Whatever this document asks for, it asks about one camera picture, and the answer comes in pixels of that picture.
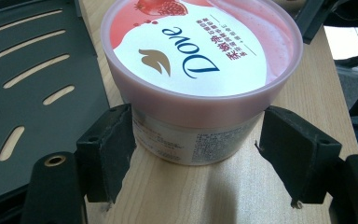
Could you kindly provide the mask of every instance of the wooden table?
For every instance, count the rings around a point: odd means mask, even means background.
[[[84,1],[85,22],[98,53],[111,106],[122,104],[100,41],[100,24],[114,0]],[[298,2],[280,0],[293,11]],[[301,65],[275,105],[290,109],[342,143],[341,158],[358,153],[349,113],[324,29],[304,48]],[[254,147],[260,121],[243,148],[213,165],[192,167],[164,161],[138,146],[115,204],[88,203],[90,223],[329,223],[328,207],[296,210],[272,166]]]

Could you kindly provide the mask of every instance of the dove container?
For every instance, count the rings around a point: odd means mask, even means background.
[[[268,0],[116,1],[101,40],[138,144],[185,165],[246,147],[303,49],[293,19]]]

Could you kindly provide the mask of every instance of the label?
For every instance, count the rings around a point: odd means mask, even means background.
[[[114,17],[110,39],[134,75],[168,91],[218,97],[266,85],[256,36],[205,0],[130,0]]]
[[[185,165],[211,164],[231,156],[240,149],[258,118],[224,129],[190,129],[173,126],[132,110],[136,139],[162,159]]]

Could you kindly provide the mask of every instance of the lid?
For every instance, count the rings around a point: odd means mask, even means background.
[[[296,24],[265,1],[116,1],[103,18],[102,41],[134,107],[196,128],[263,111],[302,53]]]

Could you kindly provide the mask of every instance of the body scrub jar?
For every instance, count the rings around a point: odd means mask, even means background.
[[[138,143],[188,165],[234,154],[302,54],[267,0],[117,0],[101,35]]]

